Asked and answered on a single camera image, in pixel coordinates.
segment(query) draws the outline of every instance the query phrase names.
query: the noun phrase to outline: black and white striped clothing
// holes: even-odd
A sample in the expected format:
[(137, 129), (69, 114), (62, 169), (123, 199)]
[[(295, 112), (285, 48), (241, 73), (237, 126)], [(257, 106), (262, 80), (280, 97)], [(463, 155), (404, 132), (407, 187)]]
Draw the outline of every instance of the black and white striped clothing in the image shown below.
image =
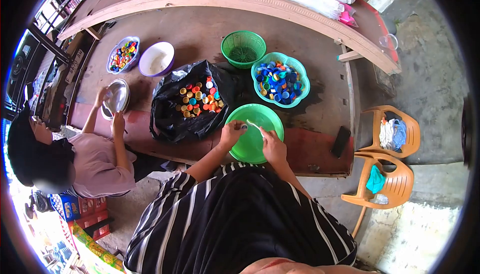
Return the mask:
[(127, 248), (128, 273), (238, 273), (266, 257), (352, 265), (348, 230), (276, 174), (251, 164), (221, 166), (199, 184), (167, 181), (143, 212)]

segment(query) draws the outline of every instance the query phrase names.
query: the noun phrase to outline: metal plate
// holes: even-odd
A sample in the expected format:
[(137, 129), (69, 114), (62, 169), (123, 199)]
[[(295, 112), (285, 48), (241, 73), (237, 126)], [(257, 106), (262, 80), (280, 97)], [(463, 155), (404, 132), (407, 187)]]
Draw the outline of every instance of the metal plate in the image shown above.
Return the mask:
[(112, 120), (113, 115), (107, 109), (107, 106), (112, 112), (125, 111), (130, 102), (130, 88), (123, 79), (115, 79), (108, 86), (109, 91), (112, 92), (111, 97), (105, 100), (102, 104), (102, 115), (106, 120)]

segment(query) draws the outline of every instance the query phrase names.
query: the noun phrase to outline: orange plastic chair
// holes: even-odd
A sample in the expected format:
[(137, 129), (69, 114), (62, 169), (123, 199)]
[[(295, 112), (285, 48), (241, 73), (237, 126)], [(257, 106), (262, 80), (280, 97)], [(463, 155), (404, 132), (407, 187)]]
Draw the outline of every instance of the orange plastic chair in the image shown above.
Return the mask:
[[(405, 122), (406, 140), (405, 145), (400, 148), (402, 150), (401, 152), (387, 150), (380, 145), (380, 123), (382, 118), (385, 117), (386, 111), (391, 111), (399, 115)], [(373, 144), (365, 148), (360, 148), (358, 151), (385, 153), (393, 157), (404, 158), (415, 153), (420, 148), (420, 126), (414, 118), (391, 105), (372, 107), (362, 111), (362, 114), (366, 112), (373, 112)]]
[[(388, 209), (404, 204), (410, 198), (413, 188), (413, 172), (404, 163), (391, 157), (387, 154), (376, 152), (355, 152), (355, 157), (365, 159), (363, 169), (358, 183), (356, 195), (342, 194), (342, 200), (353, 203), (355, 205), (362, 205), (370, 208)], [(386, 160), (394, 165), (396, 169), (393, 172), (383, 172), (382, 164), (379, 160)], [(367, 189), (367, 181), (370, 177), (370, 170), (372, 166), (376, 165), (380, 173), (385, 176), (385, 184), (383, 188), (377, 193), (382, 194), (388, 198), (387, 204), (378, 204), (370, 202), (374, 198), (372, 191)]]

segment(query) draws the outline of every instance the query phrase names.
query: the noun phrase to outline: white cloth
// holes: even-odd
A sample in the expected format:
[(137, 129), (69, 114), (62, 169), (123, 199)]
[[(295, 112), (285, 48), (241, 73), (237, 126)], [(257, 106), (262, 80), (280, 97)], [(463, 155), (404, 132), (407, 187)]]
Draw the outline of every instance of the white cloth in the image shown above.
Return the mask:
[(393, 143), (393, 123), (395, 119), (391, 119), (385, 124), (380, 123), (380, 145), (383, 149), (395, 150), (395, 144)]

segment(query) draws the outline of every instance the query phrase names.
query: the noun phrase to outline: black plastic bag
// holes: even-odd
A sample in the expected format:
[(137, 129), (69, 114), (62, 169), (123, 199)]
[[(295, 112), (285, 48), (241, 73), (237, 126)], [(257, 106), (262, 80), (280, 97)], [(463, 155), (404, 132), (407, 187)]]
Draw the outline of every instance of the black plastic bag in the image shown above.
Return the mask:
[[(177, 104), (185, 104), (180, 89), (201, 82), (205, 86), (207, 76), (212, 76), (224, 106), (219, 113), (202, 109), (200, 116), (184, 118), (175, 110)], [(150, 133), (153, 139), (177, 143), (180, 140), (197, 141), (205, 139), (217, 127), (224, 124), (234, 108), (235, 83), (231, 75), (207, 60), (179, 67), (165, 76), (153, 90), (150, 113)]]

